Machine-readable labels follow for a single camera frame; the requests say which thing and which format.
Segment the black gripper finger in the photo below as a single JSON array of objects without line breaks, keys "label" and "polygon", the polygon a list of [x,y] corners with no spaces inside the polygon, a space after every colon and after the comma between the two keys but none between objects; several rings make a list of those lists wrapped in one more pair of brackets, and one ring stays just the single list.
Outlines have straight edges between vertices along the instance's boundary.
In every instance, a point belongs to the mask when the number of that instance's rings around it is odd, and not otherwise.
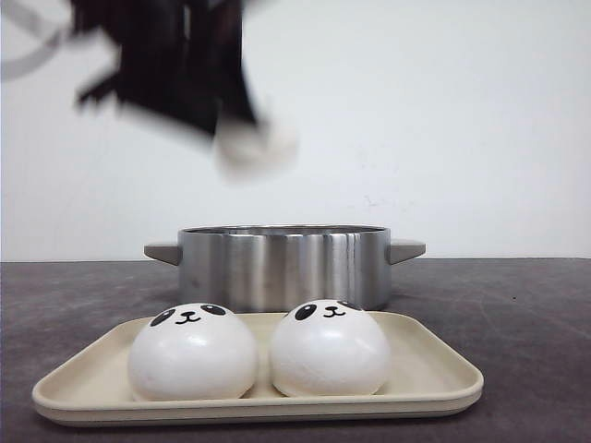
[{"label": "black gripper finger", "polygon": [[163,114],[133,102],[119,102],[117,118],[137,127],[141,132],[193,150],[213,150],[214,136],[187,119]]},{"label": "black gripper finger", "polygon": [[224,117],[236,129],[251,130],[258,136],[267,138],[271,132],[271,122],[257,114],[250,100],[247,82],[242,68],[233,70],[224,79],[221,89]]}]

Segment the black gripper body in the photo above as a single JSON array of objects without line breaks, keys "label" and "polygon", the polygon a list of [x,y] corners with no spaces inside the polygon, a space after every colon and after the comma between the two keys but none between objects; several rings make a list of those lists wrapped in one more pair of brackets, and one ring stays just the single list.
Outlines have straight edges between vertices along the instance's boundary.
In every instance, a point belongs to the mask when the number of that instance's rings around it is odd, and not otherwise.
[{"label": "black gripper body", "polygon": [[76,33],[102,30],[119,51],[116,71],[78,96],[170,115],[223,112],[221,89],[242,68],[241,1],[78,1]]}]

